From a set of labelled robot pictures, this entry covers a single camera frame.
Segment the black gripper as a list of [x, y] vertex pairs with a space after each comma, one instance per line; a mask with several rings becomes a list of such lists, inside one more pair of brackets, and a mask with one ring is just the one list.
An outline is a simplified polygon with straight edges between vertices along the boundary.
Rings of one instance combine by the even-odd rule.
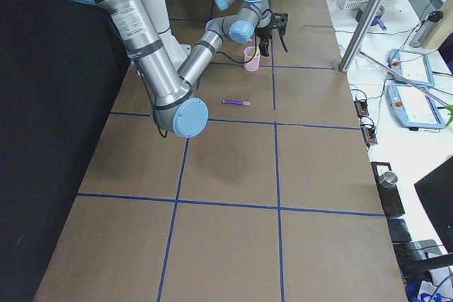
[[273, 19], [271, 18], [267, 25], [257, 28], [257, 36], [260, 38], [259, 50], [263, 57], [269, 56], [269, 42], [272, 39]]

